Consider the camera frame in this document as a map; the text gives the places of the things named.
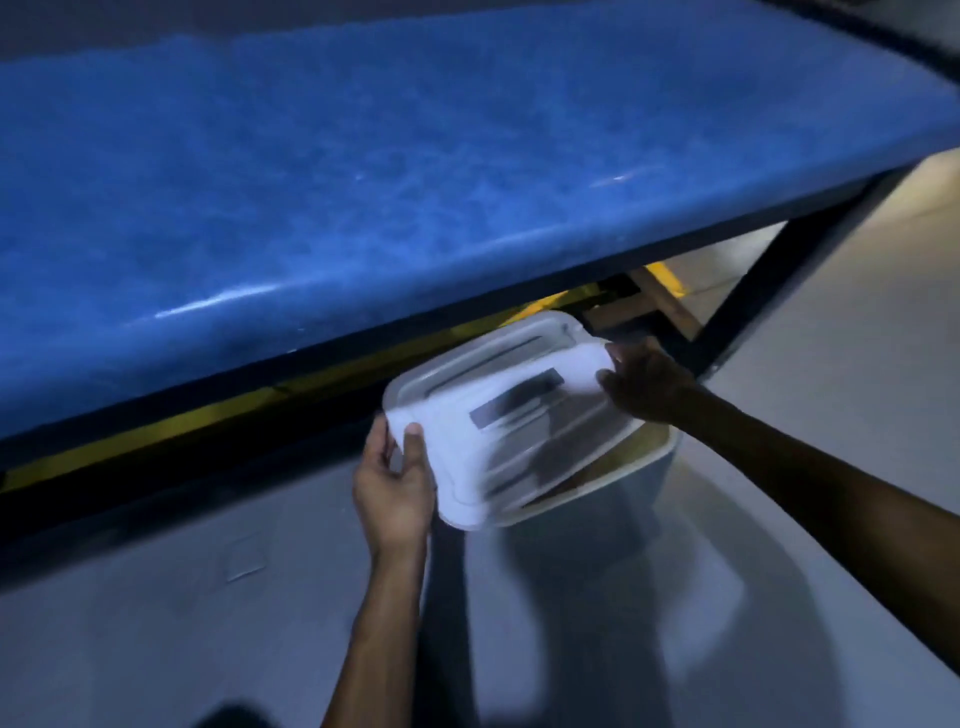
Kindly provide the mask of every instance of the blue surface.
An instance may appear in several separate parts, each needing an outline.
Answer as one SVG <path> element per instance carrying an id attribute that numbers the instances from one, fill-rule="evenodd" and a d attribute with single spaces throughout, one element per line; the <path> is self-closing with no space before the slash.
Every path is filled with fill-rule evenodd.
<path id="1" fill-rule="evenodd" d="M 0 99 L 0 437 L 960 145 L 956 88 L 751 0 L 178 36 Z"/>

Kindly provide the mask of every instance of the person's right arm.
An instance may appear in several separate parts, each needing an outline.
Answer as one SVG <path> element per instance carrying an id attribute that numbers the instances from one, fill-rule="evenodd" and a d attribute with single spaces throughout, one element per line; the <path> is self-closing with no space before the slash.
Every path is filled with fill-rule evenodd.
<path id="1" fill-rule="evenodd" d="M 671 424 L 737 467 L 960 674 L 960 517 L 713 395 L 654 339 L 609 346 L 620 408 Z"/>

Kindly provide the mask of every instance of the white lid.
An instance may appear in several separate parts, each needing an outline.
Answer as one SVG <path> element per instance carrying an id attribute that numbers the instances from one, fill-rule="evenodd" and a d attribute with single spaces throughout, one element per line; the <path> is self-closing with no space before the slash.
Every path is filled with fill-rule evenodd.
<path id="1" fill-rule="evenodd" d="M 612 368 L 604 344 L 572 316 L 546 311 L 390 383 L 383 396 L 390 430 L 423 425 L 444 521 L 480 528 L 642 425 L 614 408 L 596 381 L 597 370 Z"/>

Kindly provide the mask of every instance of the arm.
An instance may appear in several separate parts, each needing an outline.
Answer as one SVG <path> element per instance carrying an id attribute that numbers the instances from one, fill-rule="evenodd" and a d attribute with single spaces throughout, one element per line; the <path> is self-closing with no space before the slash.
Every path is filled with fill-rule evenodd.
<path id="1" fill-rule="evenodd" d="M 610 350 L 617 371 L 598 376 L 618 406 L 737 467 L 960 673 L 960 517 L 744 414 L 654 339 Z"/>
<path id="2" fill-rule="evenodd" d="M 420 426 L 404 433 L 400 473 L 389 468 L 395 446 L 386 418 L 378 415 L 353 477 L 371 551 L 370 583 L 323 728 L 410 725 L 420 587 L 436 494 Z"/>

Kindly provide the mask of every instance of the forearm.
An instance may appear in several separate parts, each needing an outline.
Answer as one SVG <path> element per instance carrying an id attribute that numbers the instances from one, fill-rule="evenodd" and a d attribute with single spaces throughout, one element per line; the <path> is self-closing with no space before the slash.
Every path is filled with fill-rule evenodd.
<path id="1" fill-rule="evenodd" d="M 775 430 L 706 390 L 676 422 L 742 471 L 955 670 L 960 518 Z"/>
<path id="2" fill-rule="evenodd" d="M 410 725 L 423 552 L 378 558 L 324 728 Z"/>

